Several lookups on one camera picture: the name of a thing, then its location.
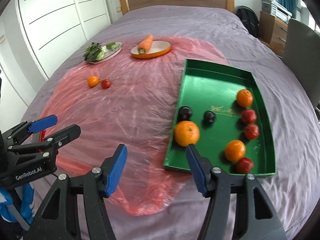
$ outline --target green vegetable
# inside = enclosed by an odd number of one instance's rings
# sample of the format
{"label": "green vegetable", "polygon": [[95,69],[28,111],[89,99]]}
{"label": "green vegetable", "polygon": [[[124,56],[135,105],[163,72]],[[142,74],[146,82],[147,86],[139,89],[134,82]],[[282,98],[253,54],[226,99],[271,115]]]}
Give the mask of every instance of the green vegetable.
{"label": "green vegetable", "polygon": [[116,44],[111,46],[111,49],[112,49],[112,50],[115,50],[115,49],[117,49],[117,48],[118,48],[118,46],[117,46]]}
{"label": "green vegetable", "polygon": [[108,43],[106,46],[107,46],[107,49],[112,49],[113,50],[113,46],[115,45],[116,43],[115,42],[110,42]]}
{"label": "green vegetable", "polygon": [[101,47],[101,43],[92,42],[90,46],[85,48],[83,57],[86,62],[102,60],[105,52],[106,49]]}

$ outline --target window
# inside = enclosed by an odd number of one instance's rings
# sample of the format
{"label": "window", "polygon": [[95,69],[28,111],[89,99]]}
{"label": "window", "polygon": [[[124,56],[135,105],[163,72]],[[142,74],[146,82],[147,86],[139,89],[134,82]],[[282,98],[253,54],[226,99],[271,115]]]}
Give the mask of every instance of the window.
{"label": "window", "polygon": [[315,20],[314,20],[313,17],[311,16],[311,14],[310,14],[310,16],[309,16],[309,24],[308,24],[308,26],[309,26],[311,29],[313,29],[315,32],[317,32],[318,34],[320,34],[320,28],[319,28],[319,26],[316,24]]}

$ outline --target drawer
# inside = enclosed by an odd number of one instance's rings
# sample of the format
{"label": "drawer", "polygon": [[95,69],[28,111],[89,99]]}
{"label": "drawer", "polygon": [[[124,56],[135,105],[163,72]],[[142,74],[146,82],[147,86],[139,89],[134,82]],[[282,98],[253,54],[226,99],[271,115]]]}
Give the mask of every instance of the drawer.
{"label": "drawer", "polygon": [[284,50],[287,38],[287,26],[275,21],[270,44]]}

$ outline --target orange oval dish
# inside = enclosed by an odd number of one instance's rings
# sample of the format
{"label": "orange oval dish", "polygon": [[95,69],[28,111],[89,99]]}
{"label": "orange oval dish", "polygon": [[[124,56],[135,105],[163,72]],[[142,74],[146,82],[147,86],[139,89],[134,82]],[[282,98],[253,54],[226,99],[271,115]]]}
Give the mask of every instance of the orange oval dish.
{"label": "orange oval dish", "polygon": [[151,59],[155,57],[163,56],[167,54],[171,50],[171,44],[167,41],[153,41],[151,49],[147,54],[139,54],[138,53],[138,46],[135,46],[131,50],[132,57],[138,59]]}

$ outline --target backpack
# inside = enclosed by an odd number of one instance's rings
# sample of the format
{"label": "backpack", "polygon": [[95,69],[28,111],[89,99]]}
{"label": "backpack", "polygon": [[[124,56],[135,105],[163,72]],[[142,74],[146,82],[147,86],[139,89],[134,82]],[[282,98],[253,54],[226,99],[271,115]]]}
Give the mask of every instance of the backpack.
{"label": "backpack", "polygon": [[239,6],[236,15],[252,36],[259,36],[259,21],[254,11],[247,6]]}

